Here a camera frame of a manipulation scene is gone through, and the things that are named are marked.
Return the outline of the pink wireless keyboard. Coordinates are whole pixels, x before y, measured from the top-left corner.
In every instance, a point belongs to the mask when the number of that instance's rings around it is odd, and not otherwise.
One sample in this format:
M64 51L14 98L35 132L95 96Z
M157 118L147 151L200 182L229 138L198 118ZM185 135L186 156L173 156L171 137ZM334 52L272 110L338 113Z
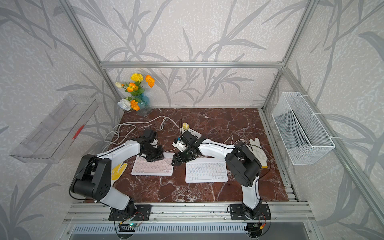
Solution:
M143 157L136 157L131 174L133 176L172 176L174 167L172 159L174 153L164 153L164 159L147 162Z

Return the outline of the white wireless keyboard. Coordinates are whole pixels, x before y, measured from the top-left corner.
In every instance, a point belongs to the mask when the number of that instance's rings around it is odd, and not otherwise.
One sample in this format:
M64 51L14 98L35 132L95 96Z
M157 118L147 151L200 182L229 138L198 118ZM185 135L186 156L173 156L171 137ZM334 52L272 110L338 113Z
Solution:
M225 160L198 158L186 163L186 183L225 183L228 181Z

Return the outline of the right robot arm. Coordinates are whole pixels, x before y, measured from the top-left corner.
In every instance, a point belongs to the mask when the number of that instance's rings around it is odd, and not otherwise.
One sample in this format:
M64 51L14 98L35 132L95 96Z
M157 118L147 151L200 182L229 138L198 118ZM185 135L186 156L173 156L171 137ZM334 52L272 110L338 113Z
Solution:
M204 136L197 138L191 132L186 131L174 139L173 147L179 150L173 156L173 166L180 166L200 156L224 160L236 181L242 185L244 208L249 211L256 211L260 208L261 200L257 190L257 181L262 164L245 144L225 145Z

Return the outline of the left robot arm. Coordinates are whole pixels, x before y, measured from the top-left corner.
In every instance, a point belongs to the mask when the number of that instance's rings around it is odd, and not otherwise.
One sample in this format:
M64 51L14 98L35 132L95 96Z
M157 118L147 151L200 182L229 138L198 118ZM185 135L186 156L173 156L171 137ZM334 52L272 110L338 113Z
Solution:
M163 148L158 145L154 130L147 128L140 137L128 140L107 152L83 156L69 193L96 200L129 216L133 215L136 211L134 200L113 187L112 170L135 156L143 157L150 163L164 158Z

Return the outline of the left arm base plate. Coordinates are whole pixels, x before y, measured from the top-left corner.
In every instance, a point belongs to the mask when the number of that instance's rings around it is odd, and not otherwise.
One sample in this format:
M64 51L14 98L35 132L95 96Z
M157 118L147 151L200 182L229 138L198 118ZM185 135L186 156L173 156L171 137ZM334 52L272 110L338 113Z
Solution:
M128 205L124 210L111 208L109 221L148 221L151 214L152 205Z

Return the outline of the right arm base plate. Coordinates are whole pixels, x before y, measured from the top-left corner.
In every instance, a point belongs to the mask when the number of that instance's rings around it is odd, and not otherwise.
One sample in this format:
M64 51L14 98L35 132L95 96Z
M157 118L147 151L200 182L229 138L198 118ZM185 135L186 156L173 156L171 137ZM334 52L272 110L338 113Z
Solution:
M254 219L247 217L242 204L230 204L228 211L231 215L231 220L234 220L234 221L239 221L239 220L269 221L269 220L271 220L271 211L269 209L269 206L266 203L261 204L261 206L259 207Z

